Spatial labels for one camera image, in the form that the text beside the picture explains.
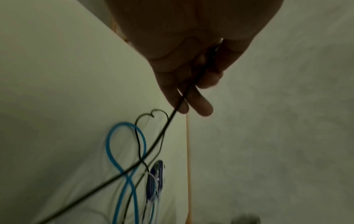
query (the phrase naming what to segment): black cable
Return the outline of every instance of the black cable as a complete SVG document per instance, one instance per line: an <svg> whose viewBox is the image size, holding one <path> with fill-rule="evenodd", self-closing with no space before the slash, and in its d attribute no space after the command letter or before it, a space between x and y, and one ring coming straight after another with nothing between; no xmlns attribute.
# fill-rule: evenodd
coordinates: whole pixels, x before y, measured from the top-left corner
<svg viewBox="0 0 354 224"><path fill-rule="evenodd" d="M135 121L135 126L137 126L139 119L142 118L143 116L155 117L155 116L153 115L153 113L154 113L155 111L163 112L163 113L166 115L167 120L169 119L169 116L168 116L168 114L167 114L165 111L160 110L160 109L153 109L150 114L144 113L144 114L141 114L140 116L138 116L138 118L137 118L136 121ZM136 140L137 140L137 142L138 142L138 150L139 150L139 155L140 155L140 141L139 141L139 137L138 137L138 134L137 134L137 131L136 131L136 130L135 130L135 136L136 136ZM160 149L159 149L159 151L158 151L157 154L154 156L154 158L149 162L149 164L146 165L146 163L143 161L143 163L145 164L145 167L146 167L145 172L149 172L149 166L150 166L150 165L156 160L156 158L159 156L159 154L160 154L160 152L161 152L161 149L162 149L162 144L163 144L163 139L164 139L164 137L165 137L165 134L162 135L162 139L161 139L161 144L160 144ZM140 182L141 182L142 179L144 178L145 172L144 172L144 174L141 175L141 177L139 178L138 182L136 183L135 189L139 186ZM133 196L133 194L130 193L128 202L127 202L126 207L125 207L125 212L124 212L122 224L124 224L124 222L125 222L125 218L126 218L126 215L127 215L127 213L128 213L128 208L129 208L129 204L130 204L130 202L131 202L131 200L132 200L132 196ZM145 208L144 208L144 213L143 213L143 220L144 220L144 217L145 217L147 202L148 202L148 200L146 199Z"/></svg>
<svg viewBox="0 0 354 224"><path fill-rule="evenodd" d="M217 47L215 47L215 49L213 49L213 52L211 54L210 58L213 58L215 55ZM207 69L207 67L209 67L212 63L212 60L209 60L203 67L202 69L198 72L195 80L193 82L191 82L185 92L183 93L182 97L180 98L180 100L178 101L176 107L174 108L174 110L172 111L171 115L170 115L170 119L167 120L165 126L162 128L161 132L159 133L159 135L157 136L157 138L155 139L155 141L153 142L153 144L151 145L151 147L149 148L149 150L147 151L146 155L142 157L142 160L146 159L154 150L154 148L156 147L156 145L158 144L158 142L160 141L161 137L164 135L164 133L166 132L167 128L169 127L172 119L174 118L174 116L176 115L178 109L181 107L182 103L184 103L184 99L186 98L186 96L188 95L188 92L190 91L190 89L195 86L195 84L200 80L200 78L203 76L203 74L205 73L205 70ZM83 196L79 197L78 199L76 199L75 201L71 202L69 205L63 207L62 209L59 209L58 211L54 212L53 214L49 215L48 217L44 218L43 220L37 222L36 224L45 224L49 221L52 221L53 219L59 217L60 215L64 214L65 212L69 211L70 209L72 209L73 207L77 206L78 204L80 204L81 202L83 202L84 200L88 199L89 197L91 197L92 195L96 194L97 192L99 192L100 190L106 188L107 186L109 186L110 184L114 183L115 181L119 180L120 178L122 178L123 176L127 175L130 171L132 171L133 169L135 169L136 167L138 167L141 164L141 161L139 160L138 162L136 162L135 164L133 164L131 167L129 167L126 171L124 171L121 174L118 174L114 177L112 177L111 179L107 180L106 182L98 185L97 187L95 187L94 189L90 190L89 192L87 192L86 194L84 194Z"/></svg>

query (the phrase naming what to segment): thin black cable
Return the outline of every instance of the thin black cable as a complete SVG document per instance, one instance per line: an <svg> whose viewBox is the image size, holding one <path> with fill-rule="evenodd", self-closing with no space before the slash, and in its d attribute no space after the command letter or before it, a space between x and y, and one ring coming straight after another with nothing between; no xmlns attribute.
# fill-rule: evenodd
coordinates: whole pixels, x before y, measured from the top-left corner
<svg viewBox="0 0 354 224"><path fill-rule="evenodd" d="M144 114L141 114L140 116L138 116L138 118L137 118L136 121L135 121L135 126L137 126L139 119L142 118L143 116L155 117L155 116L153 115L153 112L155 112L155 111L163 112L163 113L166 115L167 120L169 119L169 116L168 116L168 114L167 114L165 111L160 110L160 109L153 109L150 114L144 113ZM140 155L140 140L139 140L138 134L137 134L137 133L135 133L135 134L136 134L136 140L137 140L138 146L139 146L138 149L139 149L139 155ZM150 165L156 160L156 158L159 156L159 154L160 154L160 152L161 152L161 149L162 149L162 144L163 144L163 139L164 139L164 138L165 138L165 134L162 135L161 144L160 144L160 149L159 149L159 151L157 152L157 154L154 156L154 158L149 162L148 165L146 165L146 163L144 162L145 167L146 167L145 172L149 172L149 166L150 166ZM140 182L141 182L142 179L144 178L145 172L144 172L144 174L141 175L141 177L139 178L138 182L136 183L135 189L139 186ZM129 208L129 204L130 204L130 202L131 202L131 200L132 200L132 196L133 196L133 194L130 193L128 202L127 202L126 207L125 207L125 212L124 212L122 224L124 224L124 222L125 222L125 218L126 218L126 215L127 215L127 213L128 213L128 208ZM143 220L144 220L144 217L145 217L147 202L148 202L148 200L146 199L145 208L144 208L144 213L143 213Z"/></svg>
<svg viewBox="0 0 354 224"><path fill-rule="evenodd" d="M216 49L214 49L214 52L212 52L211 58L214 57ZM176 107L174 108L174 110L172 111L171 115L170 115L170 119L167 120L165 126L162 128L161 132L159 133L159 135L157 136L157 138L155 139L155 141L153 142L153 144L151 145L150 149L148 150L148 152L146 153L145 156L142 157L142 160L145 160L154 150L154 148L156 147L156 145L158 144L158 142L160 141L162 135L166 132L167 128L169 127L172 119L174 118L174 116L176 115L178 109L181 107L182 103L184 103L186 96L188 95L190 89L195 86L195 84L200 80L200 78L203 76L203 74L205 73L205 70L207 69L207 67L209 67L212 63L212 60L209 60L203 67L202 69L198 72L195 80L193 82L191 82L185 92L183 93L182 97L180 98L180 100L178 101ZM77 206L78 204L80 204L81 202L83 202L84 200L88 199L89 197L91 197L92 195L96 194L97 192L99 192L100 190L106 188L107 186L109 186L110 184L114 183L115 181L117 181L118 179L122 178L123 176L127 175L130 171L132 171L133 169L135 169L136 167L138 167L141 164L141 161L139 160L138 162L136 162L135 164L133 164L131 167L129 167L126 171L124 171L121 174L118 174L114 177L112 177L111 179L107 180L106 182L98 185L97 187L95 187L94 189L90 190L89 192L87 192L86 194L84 194L83 196L81 196L80 198L76 199L75 201L71 202L69 205L65 206L62 209L59 209L58 211L54 212L53 214L49 215L48 217L44 218L43 220L35 223L35 224L45 224L49 221L52 221L53 219L59 217L60 215L64 214L65 212L69 211L70 209L72 209L73 207Z"/></svg>

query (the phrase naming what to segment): hand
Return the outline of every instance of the hand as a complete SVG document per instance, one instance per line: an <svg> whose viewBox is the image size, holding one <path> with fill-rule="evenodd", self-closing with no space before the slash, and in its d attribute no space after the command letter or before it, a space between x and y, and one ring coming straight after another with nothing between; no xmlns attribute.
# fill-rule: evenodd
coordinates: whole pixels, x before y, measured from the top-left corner
<svg viewBox="0 0 354 224"><path fill-rule="evenodd" d="M214 62L186 101L200 115L213 112L198 88L216 85L279 10L282 0L106 0L116 22L149 61L168 102L175 107L221 43ZM187 102L180 113L189 110Z"/></svg>

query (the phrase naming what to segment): palm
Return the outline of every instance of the palm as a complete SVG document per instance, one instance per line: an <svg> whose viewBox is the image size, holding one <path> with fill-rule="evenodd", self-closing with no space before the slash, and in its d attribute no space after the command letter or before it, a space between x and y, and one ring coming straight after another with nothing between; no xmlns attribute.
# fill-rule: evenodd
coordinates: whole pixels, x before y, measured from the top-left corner
<svg viewBox="0 0 354 224"><path fill-rule="evenodd" d="M199 88L218 83L222 72L247 49L277 12L282 0L107 0L116 21L134 47L151 64L157 83L175 107L207 60L207 52L224 38ZM193 87L186 101L200 115L211 104ZM179 109L188 112L185 102Z"/></svg>

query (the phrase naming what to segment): looped blue cable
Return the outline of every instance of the looped blue cable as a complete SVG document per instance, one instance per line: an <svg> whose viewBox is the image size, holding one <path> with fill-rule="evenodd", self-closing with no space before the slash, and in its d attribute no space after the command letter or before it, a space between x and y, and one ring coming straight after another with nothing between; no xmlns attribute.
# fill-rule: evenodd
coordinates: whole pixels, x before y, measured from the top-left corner
<svg viewBox="0 0 354 224"><path fill-rule="evenodd" d="M128 127L132 127L134 129L136 129L142 140L143 140L143 156L146 155L146 140L145 140L145 137L142 133L142 131L135 125L133 125L132 123L129 123L129 122L121 122L121 123L118 123L116 125L114 125L111 130L109 131L107 137L106 137L106 153L107 153L107 156L109 158L109 160L111 161L111 163L119 170L120 173L123 173L124 170L122 169L122 167L117 163L117 161L114 159L112 153L111 153L111 148L110 148L110 141L111 141L111 137L112 137L112 134L114 133L114 131L121 127L121 126L128 126ZM132 173L128 176L128 175L125 175L125 178L126 178L126 182L124 184L124 187L119 195L119 199L118 199L118 202L117 202L117 206L115 208L115 211L114 211L114 216L113 216L113 221L112 221L112 224L117 224L117 220L118 220L118 214L119 214L119 210L120 210L120 207L122 205L122 202L123 202L123 197L124 197L124 194L125 194L125 191L126 191L126 188L128 186L128 184L131 186L132 188L132 194L133 194L133 200L134 200L134 219L135 219L135 224L139 224L139 210L138 210L138 198L136 196L136 189L134 187L134 184L132 182L132 176L134 175L134 173L136 172L137 169L134 169L132 171Z"/></svg>

